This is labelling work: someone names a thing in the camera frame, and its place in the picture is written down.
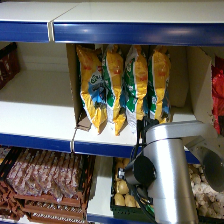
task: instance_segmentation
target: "yellow snack bag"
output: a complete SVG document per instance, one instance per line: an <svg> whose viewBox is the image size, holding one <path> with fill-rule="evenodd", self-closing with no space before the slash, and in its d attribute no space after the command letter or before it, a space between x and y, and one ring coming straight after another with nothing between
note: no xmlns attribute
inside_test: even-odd
<svg viewBox="0 0 224 224"><path fill-rule="evenodd" d="M115 131L115 135L119 135L126 120L126 115L125 96L122 92L124 60L118 45L108 45L102 64L107 95L107 118Z"/></svg>
<svg viewBox="0 0 224 224"><path fill-rule="evenodd" d="M102 80L101 49L91 50L76 46L80 62L80 96L90 122L100 132L100 125L107 119L105 88Z"/></svg>
<svg viewBox="0 0 224 224"><path fill-rule="evenodd" d="M170 120L170 105L168 96L168 83L171 63L167 48L155 48L149 60L149 91L151 97L150 118L157 119L159 123Z"/></svg>
<svg viewBox="0 0 224 224"><path fill-rule="evenodd" d="M125 62L125 88L127 121L133 133L136 132L137 120L142 120L147 113L144 101L147 94L147 60L140 45L131 46Z"/></svg>

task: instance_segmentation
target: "white shelf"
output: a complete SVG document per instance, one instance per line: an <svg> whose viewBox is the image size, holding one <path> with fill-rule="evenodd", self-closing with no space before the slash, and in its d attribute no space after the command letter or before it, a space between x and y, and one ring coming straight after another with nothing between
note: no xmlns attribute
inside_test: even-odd
<svg viewBox="0 0 224 224"><path fill-rule="evenodd" d="M88 221L94 221L88 219L88 214L113 217L113 212L110 210L112 164L113 158L111 157L96 157L87 209Z"/></svg>
<svg viewBox="0 0 224 224"><path fill-rule="evenodd" d="M55 22L223 23L224 2L85 2Z"/></svg>
<svg viewBox="0 0 224 224"><path fill-rule="evenodd" d="M74 107L68 73L22 71L0 91L0 133L71 141Z"/></svg>
<svg viewBox="0 0 224 224"><path fill-rule="evenodd" d="M173 115L173 122L192 121L196 120L192 110L189 107L176 108L172 107L171 114ZM125 127L121 131L119 136L114 135L114 131L111 130L110 124L107 123L101 134L97 134L97 130L91 126L91 129L87 131L77 130L75 134L75 141L89 142L97 144L110 144L121 146L133 146L136 144L136 135L131 132L130 127L126 123Z"/></svg>
<svg viewBox="0 0 224 224"><path fill-rule="evenodd" d="M74 8L78 3L3 2L0 21L50 22Z"/></svg>
<svg viewBox="0 0 224 224"><path fill-rule="evenodd" d="M97 130L94 128L93 125L91 125L91 129L88 132L78 129L75 134L75 141L88 141L91 143L123 146L133 146L136 144L136 135L131 133L131 130L127 123L125 124L126 126L121 131L119 136L114 135L114 131L111 129L109 122L105 123L105 125L105 128L99 135L97 134Z"/></svg>

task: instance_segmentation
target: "store shelf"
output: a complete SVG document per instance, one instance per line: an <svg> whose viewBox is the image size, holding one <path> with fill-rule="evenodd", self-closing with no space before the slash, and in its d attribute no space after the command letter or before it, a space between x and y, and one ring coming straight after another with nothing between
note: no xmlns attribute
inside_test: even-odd
<svg viewBox="0 0 224 224"><path fill-rule="evenodd" d="M0 144L70 152L74 106L68 73L22 71L0 91Z"/></svg>
<svg viewBox="0 0 224 224"><path fill-rule="evenodd" d="M87 209L87 220L89 222L128 224L141 223L130 220L115 219L110 210L111 183L112 183L113 158L96 157L93 183L90 192L90 200Z"/></svg>
<svg viewBox="0 0 224 224"><path fill-rule="evenodd" d="M195 120L195 116L187 106L184 108L173 107L171 114L173 115L173 122ZM114 135L109 123L102 129L99 135L97 135L97 131L93 126L91 126L89 132L78 129L74 137L75 152L129 158L131 150L136 144L136 135L131 132L127 123L119 136ZM186 155L188 162L197 161L190 152L186 152Z"/></svg>
<svg viewBox="0 0 224 224"><path fill-rule="evenodd" d="M77 3L4 2L0 7L0 41L48 42L52 20Z"/></svg>
<svg viewBox="0 0 224 224"><path fill-rule="evenodd" d="M224 45L223 7L220 1L80 3L54 20L55 41Z"/></svg>

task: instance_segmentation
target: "packaged food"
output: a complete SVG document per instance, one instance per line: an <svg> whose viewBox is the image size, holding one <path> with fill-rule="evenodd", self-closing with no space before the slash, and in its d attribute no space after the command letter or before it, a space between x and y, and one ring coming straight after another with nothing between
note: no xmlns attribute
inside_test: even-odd
<svg viewBox="0 0 224 224"><path fill-rule="evenodd" d="M148 102L150 118L159 123L170 121L168 83L171 62L167 48L157 46L149 59Z"/></svg>
<svg viewBox="0 0 224 224"><path fill-rule="evenodd" d="M39 184L39 175L38 175L38 172L39 172L39 169L40 169L40 166L41 164L43 163L43 160L45 158L47 154L47 151L42 151L41 155L40 155L40 158L33 170L33 173L32 173L32 179L29 181L29 185L30 185L30 188L31 189L36 189L37 192L38 192L38 195L41 195L42 193L42 189L41 189L41 186Z"/></svg>
<svg viewBox="0 0 224 224"><path fill-rule="evenodd" d="M64 163L60 169L60 174L58 176L58 184L59 187L61 189L61 192L65 195L66 191L65 191L65 178L66 178L66 174L68 172L68 165L69 165L69 161L70 161L70 154L67 153L65 156L65 160Z"/></svg>
<svg viewBox="0 0 224 224"><path fill-rule="evenodd" d="M34 195L36 196L38 194L38 189L35 188L35 185L33 184L35 180L32 177L33 170L35 169L35 166L40 158L40 151L37 151L35 154L35 158L31 164L31 166L28 168L25 176L25 188L27 189L26 195Z"/></svg>
<svg viewBox="0 0 224 224"><path fill-rule="evenodd" d="M69 165L68 165L68 171L67 171L66 177L65 177L65 186L64 186L64 191L65 191L64 195L67 198L71 198L73 196L73 193L70 191L68 186L71 183L71 179L72 179L74 160L75 160L74 153L71 153L71 157L70 157L70 161L69 161Z"/></svg>
<svg viewBox="0 0 224 224"><path fill-rule="evenodd" d="M7 176L7 181L11 186L13 186L14 178L16 177L16 175L17 175L22 163L26 159L26 156L28 155L28 153L29 153L29 149L26 149L24 153L20 153L17 161L15 162L14 166L10 170L10 172Z"/></svg>
<svg viewBox="0 0 224 224"><path fill-rule="evenodd" d="M224 75L223 70L212 66L212 99L214 128L218 134L224 135Z"/></svg>
<svg viewBox="0 0 224 224"><path fill-rule="evenodd" d="M16 174L16 177L14 178L14 181L13 181L13 188L14 190L20 194L21 192L21 183L23 181L23 178L25 176L25 173L26 173L26 170L27 170L27 167L29 166L29 161L31 160L31 153L28 153L26 159L22 162L22 165L18 171L18 173Z"/></svg>
<svg viewBox="0 0 224 224"><path fill-rule="evenodd" d="M32 167L33 164L33 160L34 160L34 156L31 157L28 165L27 165L27 170L25 175L21 178L21 183L18 185L17 187L17 193L20 195L26 195L27 191L29 190L29 186L26 185L26 176L27 174L30 172L30 169Z"/></svg>
<svg viewBox="0 0 224 224"><path fill-rule="evenodd" d="M124 83L126 89L127 121L133 133L136 132L137 120L145 115L143 99L147 94L148 68L144 52L140 45L131 46L126 61Z"/></svg>
<svg viewBox="0 0 224 224"><path fill-rule="evenodd" d="M101 50L76 46L80 62L80 96L90 122L100 132L100 125L107 119L105 87L102 80Z"/></svg>
<svg viewBox="0 0 224 224"><path fill-rule="evenodd" d="M50 170L49 175L47 177L46 189L44 191L45 194L47 194L47 192L51 189L51 185L54 182L53 177L55 175L55 171L57 169L57 165L58 165L58 157L55 157L54 161L53 161L53 164L52 164L52 167L51 167L51 170Z"/></svg>
<svg viewBox="0 0 224 224"><path fill-rule="evenodd" d="M50 158L46 164L46 166L44 167L44 170L41 174L41 179L40 179L40 185L42 187L42 190L43 191L46 191L47 189L47 177L49 175L49 172L51 170L51 165L54 161L54 158L55 158L55 152L52 152L51 155L50 155Z"/></svg>
<svg viewBox="0 0 224 224"><path fill-rule="evenodd" d="M81 155L76 155L74 167L72 171L72 178L71 182L68 185L70 192L72 192L73 195L76 194L77 188L79 186L79 180L81 176L81 171L83 167L83 157Z"/></svg>
<svg viewBox="0 0 224 224"><path fill-rule="evenodd" d="M48 165L48 162L50 160L51 154L52 154L51 151L47 151L47 153L46 153L46 155L44 157L44 160L43 160L43 162L40 165L40 168L38 170L38 178L36 179L36 181L41 186L42 190L44 189L44 186L43 186L43 184L41 182L41 179L42 179L42 176L43 176L44 169Z"/></svg>
<svg viewBox="0 0 224 224"><path fill-rule="evenodd" d="M58 177L60 174L61 167L64 163L64 159L65 159L65 153L61 153L57 168L54 173L54 177L53 177L54 181L52 182L51 187L49 189L50 194L57 200L57 202L60 202L63 198L63 194L59 187L59 182L58 182L59 178Z"/></svg>
<svg viewBox="0 0 224 224"><path fill-rule="evenodd" d="M119 135L126 120L125 96L122 91L123 64L124 60L118 45L108 45L102 60L103 79L106 86L107 118L115 135Z"/></svg>

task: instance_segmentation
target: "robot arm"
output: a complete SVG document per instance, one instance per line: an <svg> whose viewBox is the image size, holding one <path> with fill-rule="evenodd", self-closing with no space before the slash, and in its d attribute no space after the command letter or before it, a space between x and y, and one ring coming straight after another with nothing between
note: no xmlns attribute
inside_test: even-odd
<svg viewBox="0 0 224 224"><path fill-rule="evenodd" d="M196 139L186 147L202 164L208 183L224 190L224 138L211 125L191 121L153 126L124 173L129 185L144 186L153 198L157 223L198 223L182 140L189 136Z"/></svg>

